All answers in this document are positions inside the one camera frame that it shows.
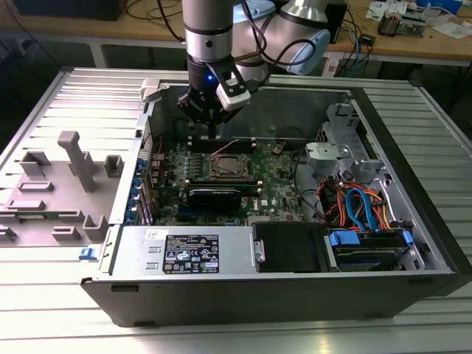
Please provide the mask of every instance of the circuit board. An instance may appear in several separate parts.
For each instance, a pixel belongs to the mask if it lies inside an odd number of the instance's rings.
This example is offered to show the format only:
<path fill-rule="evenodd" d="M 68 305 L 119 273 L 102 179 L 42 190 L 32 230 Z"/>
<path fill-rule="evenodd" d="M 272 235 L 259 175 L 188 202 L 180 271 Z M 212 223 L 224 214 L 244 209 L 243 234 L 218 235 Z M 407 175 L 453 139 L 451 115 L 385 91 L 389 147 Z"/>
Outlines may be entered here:
<path fill-rule="evenodd" d="M 155 224 L 243 226 L 256 221 L 303 221 L 301 201 L 289 179 L 291 154 L 273 154 L 274 146 L 275 142 L 259 143 L 250 154 L 192 153 L 181 144 L 163 151 L 153 172 L 154 195 L 159 205 Z M 189 209 L 182 198 L 189 178 L 196 186 L 204 183 L 201 187 L 227 186 L 242 191 L 239 209 Z"/>

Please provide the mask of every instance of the side panel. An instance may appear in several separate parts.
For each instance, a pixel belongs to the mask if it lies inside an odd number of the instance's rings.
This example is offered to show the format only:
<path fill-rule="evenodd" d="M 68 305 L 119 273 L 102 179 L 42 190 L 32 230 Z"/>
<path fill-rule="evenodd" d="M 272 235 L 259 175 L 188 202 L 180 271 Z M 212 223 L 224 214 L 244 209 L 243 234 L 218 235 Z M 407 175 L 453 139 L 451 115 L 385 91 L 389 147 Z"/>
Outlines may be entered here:
<path fill-rule="evenodd" d="M 112 283 L 83 289 L 121 327 L 390 318 L 450 280 L 376 277 Z"/>

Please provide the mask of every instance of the black box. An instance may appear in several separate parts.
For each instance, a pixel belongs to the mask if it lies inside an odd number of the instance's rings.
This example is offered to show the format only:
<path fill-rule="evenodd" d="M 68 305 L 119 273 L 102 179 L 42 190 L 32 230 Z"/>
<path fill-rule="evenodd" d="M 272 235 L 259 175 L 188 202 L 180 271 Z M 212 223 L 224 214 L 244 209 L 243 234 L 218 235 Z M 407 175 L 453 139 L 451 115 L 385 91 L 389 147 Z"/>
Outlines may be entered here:
<path fill-rule="evenodd" d="M 346 14 L 347 3 L 345 0 L 328 0 L 326 5 L 327 30 L 331 33 L 330 43 L 336 43 L 342 26 L 342 20 Z"/>
<path fill-rule="evenodd" d="M 116 21 L 128 0 L 13 0 L 22 15 Z"/>

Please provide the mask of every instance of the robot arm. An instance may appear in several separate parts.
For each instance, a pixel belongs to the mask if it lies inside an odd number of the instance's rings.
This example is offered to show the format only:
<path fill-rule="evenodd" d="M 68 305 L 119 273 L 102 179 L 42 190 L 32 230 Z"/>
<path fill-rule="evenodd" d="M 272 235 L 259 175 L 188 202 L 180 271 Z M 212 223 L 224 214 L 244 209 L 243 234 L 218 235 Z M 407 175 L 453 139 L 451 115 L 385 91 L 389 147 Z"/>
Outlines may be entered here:
<path fill-rule="evenodd" d="M 216 125 L 234 117 L 268 77 L 267 63 L 280 56 L 278 66 L 288 72 L 310 72 L 330 38 L 326 1 L 291 0 L 277 15 L 268 0 L 183 0 L 190 85 L 179 108 L 208 125 L 214 139 Z"/>

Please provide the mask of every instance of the wooden desk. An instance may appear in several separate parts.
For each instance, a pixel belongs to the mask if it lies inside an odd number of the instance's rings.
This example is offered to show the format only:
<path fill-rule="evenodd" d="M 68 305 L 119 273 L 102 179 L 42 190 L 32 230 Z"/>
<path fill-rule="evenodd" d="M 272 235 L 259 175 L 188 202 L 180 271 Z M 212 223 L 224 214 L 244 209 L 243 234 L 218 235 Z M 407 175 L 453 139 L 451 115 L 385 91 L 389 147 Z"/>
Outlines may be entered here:
<path fill-rule="evenodd" d="M 427 28 L 422 38 L 398 35 L 393 38 L 377 34 L 378 22 L 365 21 L 370 0 L 349 0 L 354 20 L 366 34 L 376 37 L 370 60 L 394 61 L 405 63 L 430 63 L 436 65 L 467 66 L 472 60 L 472 36 L 454 39 L 443 35 L 431 28 Z M 164 0 L 164 5 L 173 4 L 173 1 Z M 180 4 L 166 9 L 167 13 L 180 10 Z M 17 19 L 37 38 L 45 41 L 70 41 L 87 43 L 91 47 L 97 67 L 106 67 L 106 60 L 101 50 L 102 45 L 116 44 L 129 46 L 151 46 L 183 48 L 175 41 L 164 25 L 139 20 L 123 13 L 115 22 L 96 21 L 72 18 L 46 18 L 36 16 L 21 16 L 10 2 Z M 144 6 L 137 4 L 133 7 L 133 14 L 145 16 Z M 459 16 L 472 17 L 472 10 L 462 7 Z M 179 35 L 183 35 L 181 15 L 170 18 L 170 23 Z M 4 38 L 27 39 L 26 33 L 21 31 L 8 13 L 3 0 L 0 0 L 0 36 Z M 341 31 L 336 44 L 328 47 L 325 56 L 328 57 L 325 67 L 326 75 L 333 74 L 333 67 L 342 58 L 349 56 L 353 45 L 345 31 Z"/>
<path fill-rule="evenodd" d="M 379 35 L 377 33 L 378 21 L 365 18 L 370 3 L 370 0 L 349 0 L 354 22 L 363 33 L 376 37 L 370 60 L 452 66 L 467 66 L 472 61 L 472 36 L 470 35 L 454 39 L 430 27 L 426 28 L 421 38 L 408 35 L 395 37 Z M 472 9 L 461 7 L 457 15 L 472 18 Z M 460 24 L 462 20 L 463 18 L 458 18 L 454 21 Z M 325 67 L 324 75 L 331 76 L 339 60 L 348 57 L 353 50 L 348 36 L 346 31 L 341 31 L 337 43 L 329 45 L 327 54 L 329 63 Z M 362 51 L 366 52 L 367 48 L 364 46 Z"/>

